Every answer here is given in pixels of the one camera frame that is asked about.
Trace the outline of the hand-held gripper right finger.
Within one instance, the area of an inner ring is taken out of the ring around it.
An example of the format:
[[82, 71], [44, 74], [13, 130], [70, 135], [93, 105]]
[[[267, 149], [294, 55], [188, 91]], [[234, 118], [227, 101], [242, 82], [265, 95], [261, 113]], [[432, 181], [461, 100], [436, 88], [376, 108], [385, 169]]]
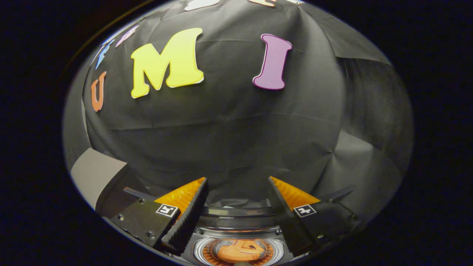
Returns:
[[340, 201], [353, 186], [316, 198], [275, 177], [268, 181], [271, 209], [294, 256], [325, 252], [360, 227], [360, 216]]

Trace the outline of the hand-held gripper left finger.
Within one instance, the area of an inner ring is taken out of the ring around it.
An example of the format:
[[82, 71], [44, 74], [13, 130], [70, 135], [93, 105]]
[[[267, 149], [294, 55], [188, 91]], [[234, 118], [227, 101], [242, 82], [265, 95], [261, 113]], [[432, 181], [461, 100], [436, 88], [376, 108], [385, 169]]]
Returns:
[[181, 255], [208, 195], [205, 177], [159, 198], [140, 196], [111, 217], [113, 224], [151, 248]]

